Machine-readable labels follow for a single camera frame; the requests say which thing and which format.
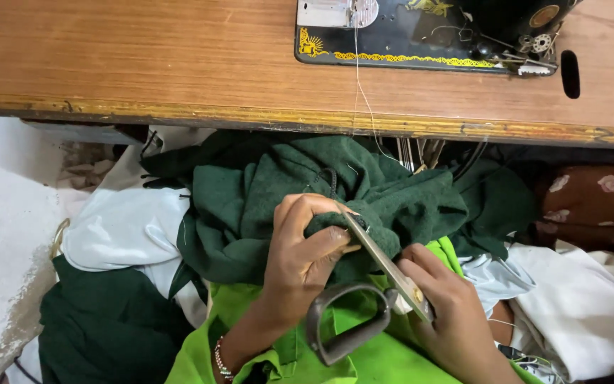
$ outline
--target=green fabric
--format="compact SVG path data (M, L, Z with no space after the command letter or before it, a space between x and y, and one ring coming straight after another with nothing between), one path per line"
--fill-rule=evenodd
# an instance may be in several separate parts
M133 268L85 272L64 256L53 264L60 281L39 309L44 384L162 384L193 330L181 308Z
M429 244L448 267L458 265L448 239ZM380 288L387 286L385 276L370 276ZM166 384L215 383L210 360L211 348L230 326L236 323L257 298L261 288L250 284L211 284L213 306L209 319L186 338ZM325 337L370 319L376 312L375 298L366 292L354 292L330 307L322 319ZM437 367L419 347L411 334L406 316L394 315L386 332L373 337L345 359L325 367L309 349L304 327L297 326L274 344L273 348L246 363L233 383L251 381L251 371L261 368L262 380L275 384L367 384L367 383L434 383L459 384ZM514 365L526 384L539 380Z
M219 130L200 147L158 154L141 165L161 178L145 187L191 190L177 248L187 264L217 283L262 284L274 207L290 193L344 202L361 214L390 257L410 243L457 231L468 217L451 173L411 175L364 137ZM329 225L345 227L345 219L319 215L305 235ZM362 280L376 270L365 250L353 252L337 264L329 283Z
M522 179L494 161L478 160L454 188L469 211L467 222L449 236L459 257L490 253L505 260L507 235L539 217L535 196Z

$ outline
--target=black sewing machine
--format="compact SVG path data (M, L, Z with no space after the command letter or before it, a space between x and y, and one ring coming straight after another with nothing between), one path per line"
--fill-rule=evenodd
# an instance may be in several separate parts
M308 64L547 76L582 0L298 0L295 57Z

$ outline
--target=brown patterned fabric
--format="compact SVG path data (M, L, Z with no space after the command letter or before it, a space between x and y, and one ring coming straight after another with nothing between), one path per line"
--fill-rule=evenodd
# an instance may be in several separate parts
M614 251L614 167L561 168L538 187L539 240L570 242L585 251Z

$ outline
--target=pile of clothes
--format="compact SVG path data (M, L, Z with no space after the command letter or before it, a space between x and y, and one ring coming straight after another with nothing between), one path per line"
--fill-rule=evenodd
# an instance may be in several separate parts
M586 180L578 171L554 178L542 199L541 188L493 159L454 180L446 168L413 174L366 137L196 130L186 135L190 145L173 148L183 141L172 132L129 147L64 229L53 259L59 281L40 308L44 330L6 371L12 384L28 376L163 383L183 339L209 314L210 282L262 285L274 207L291 193L319 193L360 213L390 257L447 237L486 316L509 301L510 346L547 362L535 372L542 381L614 373L614 254L587 253L565 237L580 247L511 237L534 222L551 235L553 223L588 221L566 208L577 200L549 195ZM613 190L614 179L597 187ZM542 214L542 206L552 211ZM614 229L608 211L604 220L613 224L599 225ZM345 220L319 215L305 236L330 225ZM363 281L376 270L366 251L354 252L329 284Z

